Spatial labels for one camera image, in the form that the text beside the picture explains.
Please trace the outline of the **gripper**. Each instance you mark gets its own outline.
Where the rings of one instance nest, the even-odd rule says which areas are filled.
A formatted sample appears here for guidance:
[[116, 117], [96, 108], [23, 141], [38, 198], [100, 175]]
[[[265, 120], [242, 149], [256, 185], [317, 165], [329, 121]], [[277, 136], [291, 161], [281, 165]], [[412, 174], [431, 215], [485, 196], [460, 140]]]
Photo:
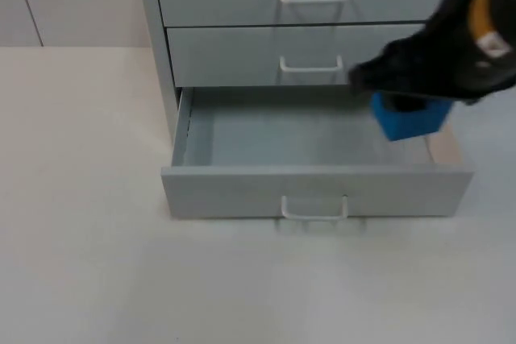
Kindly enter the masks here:
[[515, 54], [492, 59], [469, 34], [424, 31], [387, 44], [375, 58], [348, 73], [354, 89], [382, 92], [386, 110], [425, 110], [423, 98], [460, 101], [469, 105], [515, 87]]

